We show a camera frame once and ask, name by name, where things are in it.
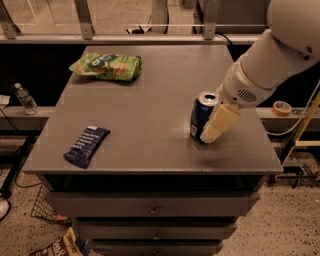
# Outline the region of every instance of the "speckled floor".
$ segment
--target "speckled floor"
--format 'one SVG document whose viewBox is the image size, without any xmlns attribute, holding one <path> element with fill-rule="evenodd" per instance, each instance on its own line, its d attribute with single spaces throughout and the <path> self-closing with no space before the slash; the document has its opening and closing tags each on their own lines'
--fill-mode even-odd
<svg viewBox="0 0 320 256">
<path fill-rule="evenodd" d="M 315 173 L 320 170 L 317 157 L 295 152 L 288 164 L 305 163 Z M 3 170 L 0 183 L 6 173 Z M 224 241 L 218 256 L 320 255 L 320 183 L 304 178 L 292 189 L 294 181 L 278 178 L 272 186 L 265 183 L 260 200 L 246 217 L 238 219 L 238 229 Z M 26 186 L 38 180 L 20 173 L 17 183 Z M 13 184 L 11 191 L 12 209 L 0 222 L 0 256 L 29 255 L 64 235 L 65 226 L 30 217 L 39 186 L 23 189 Z"/>
</svg>

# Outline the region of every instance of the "white shoe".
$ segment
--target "white shoe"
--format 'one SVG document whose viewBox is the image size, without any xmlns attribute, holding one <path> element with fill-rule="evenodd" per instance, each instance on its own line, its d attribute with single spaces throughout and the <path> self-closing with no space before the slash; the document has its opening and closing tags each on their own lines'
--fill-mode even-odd
<svg viewBox="0 0 320 256">
<path fill-rule="evenodd" d="M 10 210 L 10 202 L 7 200 L 0 201 L 0 221 L 8 214 Z"/>
</svg>

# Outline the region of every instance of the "dark blue snack wrapper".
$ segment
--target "dark blue snack wrapper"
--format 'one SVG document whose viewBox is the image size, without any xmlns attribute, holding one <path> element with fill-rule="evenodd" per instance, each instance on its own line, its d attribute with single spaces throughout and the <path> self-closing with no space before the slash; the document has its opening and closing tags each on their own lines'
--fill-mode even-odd
<svg viewBox="0 0 320 256">
<path fill-rule="evenodd" d="M 64 158 L 73 165 L 86 169 L 89 166 L 91 157 L 109 133 L 110 130 L 88 126 L 70 151 L 63 155 Z"/>
</svg>

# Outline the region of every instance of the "roll of tape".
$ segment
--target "roll of tape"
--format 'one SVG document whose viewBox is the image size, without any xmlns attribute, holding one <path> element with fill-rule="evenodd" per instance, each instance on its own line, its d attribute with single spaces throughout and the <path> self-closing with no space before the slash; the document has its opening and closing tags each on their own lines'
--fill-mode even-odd
<svg viewBox="0 0 320 256">
<path fill-rule="evenodd" d="M 287 116 L 290 114 L 292 108 L 284 101 L 276 101 L 272 106 L 272 112 L 277 116 Z"/>
</svg>

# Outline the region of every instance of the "green chip bag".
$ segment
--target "green chip bag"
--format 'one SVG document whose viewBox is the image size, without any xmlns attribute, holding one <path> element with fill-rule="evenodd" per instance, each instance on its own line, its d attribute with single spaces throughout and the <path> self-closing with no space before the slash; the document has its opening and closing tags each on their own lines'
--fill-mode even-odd
<svg viewBox="0 0 320 256">
<path fill-rule="evenodd" d="M 141 73 L 140 56 L 87 53 L 70 66 L 70 70 L 100 80 L 132 81 Z"/>
</svg>

